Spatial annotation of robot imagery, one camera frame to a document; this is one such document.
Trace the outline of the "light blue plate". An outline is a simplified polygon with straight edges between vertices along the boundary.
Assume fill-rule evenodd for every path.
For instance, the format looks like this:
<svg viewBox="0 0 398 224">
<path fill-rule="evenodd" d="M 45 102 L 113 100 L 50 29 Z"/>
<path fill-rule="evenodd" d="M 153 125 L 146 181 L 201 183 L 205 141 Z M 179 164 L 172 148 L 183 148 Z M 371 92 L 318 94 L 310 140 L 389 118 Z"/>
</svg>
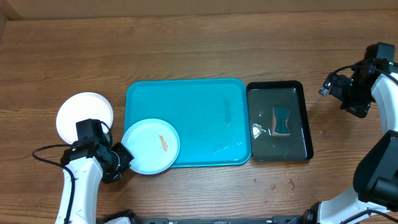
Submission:
<svg viewBox="0 0 398 224">
<path fill-rule="evenodd" d="M 171 168 L 180 152 L 177 131 L 161 119 L 138 121 L 124 133 L 121 143 L 134 157 L 130 169 L 143 175 Z"/>
</svg>

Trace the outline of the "white plate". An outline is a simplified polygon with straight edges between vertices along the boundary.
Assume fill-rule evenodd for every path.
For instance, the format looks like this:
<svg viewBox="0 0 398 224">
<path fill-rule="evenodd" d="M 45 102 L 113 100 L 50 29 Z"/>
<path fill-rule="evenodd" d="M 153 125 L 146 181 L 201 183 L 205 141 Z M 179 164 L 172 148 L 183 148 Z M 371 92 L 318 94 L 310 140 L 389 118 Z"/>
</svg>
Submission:
<svg viewBox="0 0 398 224">
<path fill-rule="evenodd" d="M 93 92 L 83 92 L 71 96 L 60 107 L 56 117 L 58 135 L 66 143 L 78 140 L 76 123 L 86 119 L 103 121 L 104 133 L 108 134 L 113 125 L 114 114 L 110 102 L 103 96 Z"/>
</svg>

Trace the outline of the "sponge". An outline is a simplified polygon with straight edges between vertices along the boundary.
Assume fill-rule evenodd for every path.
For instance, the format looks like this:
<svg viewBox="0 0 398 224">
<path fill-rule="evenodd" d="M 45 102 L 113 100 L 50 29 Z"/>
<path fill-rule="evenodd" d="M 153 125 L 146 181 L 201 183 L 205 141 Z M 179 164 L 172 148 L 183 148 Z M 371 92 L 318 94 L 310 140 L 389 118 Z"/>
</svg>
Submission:
<svg viewBox="0 0 398 224">
<path fill-rule="evenodd" d="M 289 136 L 290 129 L 287 125 L 290 117 L 290 110 L 285 107 L 273 107 L 272 114 L 272 136 Z"/>
</svg>

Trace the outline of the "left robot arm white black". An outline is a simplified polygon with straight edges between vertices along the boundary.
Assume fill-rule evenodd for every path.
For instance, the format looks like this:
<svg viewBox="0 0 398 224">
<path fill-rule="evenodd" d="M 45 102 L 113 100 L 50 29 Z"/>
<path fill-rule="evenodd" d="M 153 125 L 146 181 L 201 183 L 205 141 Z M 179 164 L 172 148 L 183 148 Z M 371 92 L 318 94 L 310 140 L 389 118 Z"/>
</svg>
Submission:
<svg viewBox="0 0 398 224">
<path fill-rule="evenodd" d="M 113 147 L 89 143 L 65 150 L 62 199 L 55 222 L 96 223 L 100 183 L 121 180 L 133 159 L 120 142 Z"/>
</svg>

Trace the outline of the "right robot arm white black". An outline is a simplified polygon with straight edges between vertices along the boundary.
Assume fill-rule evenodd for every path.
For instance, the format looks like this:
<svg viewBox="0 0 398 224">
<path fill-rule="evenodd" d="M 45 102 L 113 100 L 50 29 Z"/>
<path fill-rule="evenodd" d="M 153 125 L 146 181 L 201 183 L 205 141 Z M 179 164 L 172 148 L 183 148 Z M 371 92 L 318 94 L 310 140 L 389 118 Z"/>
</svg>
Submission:
<svg viewBox="0 0 398 224">
<path fill-rule="evenodd" d="M 355 107 L 375 102 L 382 138 L 358 164 L 353 185 L 331 200 L 317 202 L 292 223 L 359 223 L 373 215 L 392 222 L 397 211 L 397 64 L 385 58 L 363 59 L 351 65 L 351 77 L 334 71 L 320 88 L 358 116 Z"/>
</svg>

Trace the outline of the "black plastic tray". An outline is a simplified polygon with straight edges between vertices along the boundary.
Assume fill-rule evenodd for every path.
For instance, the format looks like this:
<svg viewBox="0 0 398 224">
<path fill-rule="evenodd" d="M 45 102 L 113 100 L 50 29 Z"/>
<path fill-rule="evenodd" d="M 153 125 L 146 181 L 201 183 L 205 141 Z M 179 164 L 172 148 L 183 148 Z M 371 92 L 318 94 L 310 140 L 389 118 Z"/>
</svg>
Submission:
<svg viewBox="0 0 398 224">
<path fill-rule="evenodd" d="M 252 82 L 246 87 L 251 150 L 255 161 L 308 161 L 314 155 L 303 85 L 296 81 Z M 272 136 L 273 107 L 290 110 L 289 136 Z"/>
</svg>

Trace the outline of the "teal plastic tray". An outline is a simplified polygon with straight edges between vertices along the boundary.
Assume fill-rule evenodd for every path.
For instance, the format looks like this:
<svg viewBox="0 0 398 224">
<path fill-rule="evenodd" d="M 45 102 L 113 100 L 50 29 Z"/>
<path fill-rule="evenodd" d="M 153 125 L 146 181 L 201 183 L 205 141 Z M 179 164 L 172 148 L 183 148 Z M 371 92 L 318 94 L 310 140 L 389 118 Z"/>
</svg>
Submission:
<svg viewBox="0 0 398 224">
<path fill-rule="evenodd" d="M 149 118 L 176 129 L 174 168 L 238 166 L 251 156 L 246 86 L 237 78 L 135 82 L 126 93 L 124 127 Z"/>
</svg>

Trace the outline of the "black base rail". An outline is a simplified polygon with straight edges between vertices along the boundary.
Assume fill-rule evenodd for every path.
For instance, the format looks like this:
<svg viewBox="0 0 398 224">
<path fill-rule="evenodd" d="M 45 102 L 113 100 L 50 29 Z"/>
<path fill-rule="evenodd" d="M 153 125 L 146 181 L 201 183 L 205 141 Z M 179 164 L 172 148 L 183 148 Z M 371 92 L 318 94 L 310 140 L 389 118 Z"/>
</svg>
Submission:
<svg viewBox="0 0 398 224">
<path fill-rule="evenodd" d="M 301 223 L 302 216 L 276 215 L 271 218 L 227 218 L 227 219 L 179 219 L 139 218 L 131 209 L 124 210 L 103 219 L 96 224 L 130 223 L 130 224 L 288 224 Z"/>
</svg>

